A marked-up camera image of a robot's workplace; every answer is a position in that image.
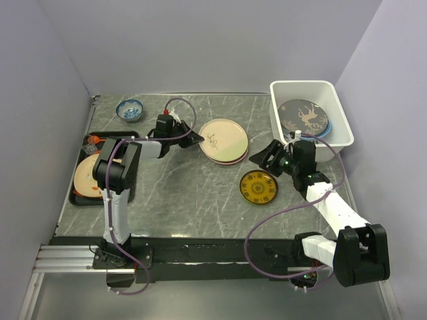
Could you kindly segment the cream plate with twig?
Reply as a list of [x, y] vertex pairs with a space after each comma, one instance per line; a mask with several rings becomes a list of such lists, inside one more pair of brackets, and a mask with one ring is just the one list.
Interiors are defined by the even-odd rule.
[[205, 141], [199, 146], [203, 153], [218, 161], [231, 161], [248, 149], [249, 140], [241, 125], [229, 119], [214, 119], [199, 130]]

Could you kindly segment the grey reindeer plate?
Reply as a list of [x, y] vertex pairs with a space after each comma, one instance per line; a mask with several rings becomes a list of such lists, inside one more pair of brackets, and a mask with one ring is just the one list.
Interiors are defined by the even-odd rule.
[[315, 123], [329, 121], [326, 112], [315, 103], [304, 99], [292, 99], [278, 107], [278, 116], [282, 128], [286, 131], [300, 130], [314, 135]]

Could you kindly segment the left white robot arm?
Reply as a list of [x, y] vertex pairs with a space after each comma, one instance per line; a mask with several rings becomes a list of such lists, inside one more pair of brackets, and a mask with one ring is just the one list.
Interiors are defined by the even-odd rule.
[[133, 258], [129, 248], [131, 233], [127, 219], [128, 198], [136, 184], [139, 161], [161, 159], [171, 146], [182, 149], [204, 142], [184, 120], [171, 115], [157, 117], [155, 128], [146, 137], [108, 137], [93, 166], [92, 176], [100, 188], [105, 211], [105, 229], [101, 248], [109, 251], [109, 260], [119, 268]]

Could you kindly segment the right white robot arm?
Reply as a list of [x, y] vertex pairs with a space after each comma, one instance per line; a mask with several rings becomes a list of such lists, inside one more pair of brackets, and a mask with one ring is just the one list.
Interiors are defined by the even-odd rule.
[[389, 279], [385, 228], [359, 216], [336, 192], [336, 185], [318, 171], [315, 158], [315, 143], [299, 140], [283, 145], [277, 139], [249, 158], [275, 177], [288, 174], [305, 199], [301, 206], [316, 208], [336, 236], [329, 240], [319, 233], [296, 235], [293, 260], [307, 265], [315, 259], [331, 267], [343, 287]]

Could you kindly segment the blue plate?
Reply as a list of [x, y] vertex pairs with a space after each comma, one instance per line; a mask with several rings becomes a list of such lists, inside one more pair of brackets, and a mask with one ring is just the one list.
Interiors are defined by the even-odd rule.
[[316, 137], [325, 137], [332, 129], [331, 121], [327, 123], [315, 123], [314, 124], [314, 135]]

